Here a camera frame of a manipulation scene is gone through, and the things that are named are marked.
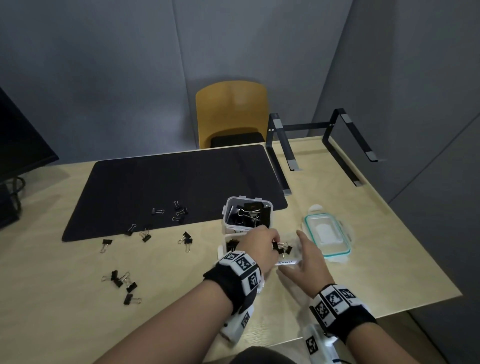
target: chair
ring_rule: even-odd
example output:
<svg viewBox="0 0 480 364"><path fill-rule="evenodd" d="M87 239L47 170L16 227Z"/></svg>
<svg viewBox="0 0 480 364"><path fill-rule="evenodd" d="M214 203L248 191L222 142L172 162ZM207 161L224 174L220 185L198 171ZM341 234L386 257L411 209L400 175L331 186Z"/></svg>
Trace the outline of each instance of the chair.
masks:
<svg viewBox="0 0 480 364"><path fill-rule="evenodd" d="M212 138L217 140L214 146L265 140L268 99L267 90L262 84L249 81L218 82L198 91L195 101L201 149L210 148Z"/></svg>

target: desk mat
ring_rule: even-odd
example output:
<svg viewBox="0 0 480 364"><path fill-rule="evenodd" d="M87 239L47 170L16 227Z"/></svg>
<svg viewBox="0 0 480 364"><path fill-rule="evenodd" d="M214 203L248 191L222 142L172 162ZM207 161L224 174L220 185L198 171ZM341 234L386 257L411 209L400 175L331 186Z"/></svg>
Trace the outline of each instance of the desk mat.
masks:
<svg viewBox="0 0 480 364"><path fill-rule="evenodd" d="M205 149L97 162L62 240L99 238L176 226L173 201L186 206L183 225L222 218L231 196L261 197L274 210L287 201L262 145ZM152 208L164 214L151 215Z"/></svg>

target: desk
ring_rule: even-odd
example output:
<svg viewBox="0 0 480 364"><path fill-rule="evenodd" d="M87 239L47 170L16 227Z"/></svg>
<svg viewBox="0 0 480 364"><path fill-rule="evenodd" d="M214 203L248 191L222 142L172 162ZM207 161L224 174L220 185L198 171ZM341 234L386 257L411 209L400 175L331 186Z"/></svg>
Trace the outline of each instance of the desk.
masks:
<svg viewBox="0 0 480 364"><path fill-rule="evenodd" d="M290 144L304 170L289 172L275 145L292 189L288 208L273 216L281 235L294 232L312 204L350 225L355 239L350 260L328 266L335 280L351 288L376 317L460 295L377 192L367 182L352 184L319 137ZM223 238L220 220L154 230L147 243L138 234L113 236L105 254L99 253L101 239L62 243L93 164L43 167L27 174L23 216L0 232L3 363L92 362L198 284L216 260ZM177 244L185 230L194 239L188 254ZM141 305L124 306L124 288L100 282L115 269L130 271ZM238 345L231 349L218 337L206 360L300 337L303 298L292 297L275 269Z"/></svg>

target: chair seat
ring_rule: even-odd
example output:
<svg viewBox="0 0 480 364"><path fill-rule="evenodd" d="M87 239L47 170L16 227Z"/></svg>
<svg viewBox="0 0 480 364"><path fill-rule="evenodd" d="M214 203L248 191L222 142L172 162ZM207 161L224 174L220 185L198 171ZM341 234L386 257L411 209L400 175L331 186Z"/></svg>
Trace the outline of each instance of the chair seat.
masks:
<svg viewBox="0 0 480 364"><path fill-rule="evenodd" d="M217 148L219 146L238 146L241 144L250 143L262 143L264 141L264 137L259 132L215 136L210 141L210 148Z"/></svg>

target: right hand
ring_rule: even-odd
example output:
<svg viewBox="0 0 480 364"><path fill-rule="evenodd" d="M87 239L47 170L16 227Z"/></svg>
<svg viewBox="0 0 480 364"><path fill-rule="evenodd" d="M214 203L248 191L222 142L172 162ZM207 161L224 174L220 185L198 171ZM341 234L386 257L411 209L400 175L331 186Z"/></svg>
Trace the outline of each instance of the right hand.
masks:
<svg viewBox="0 0 480 364"><path fill-rule="evenodd" d="M293 283L299 286L311 298L315 297L327 284L335 283L328 271L322 251L313 243L304 232L297 230L302 248L302 262L300 269L280 266L278 269Z"/></svg>

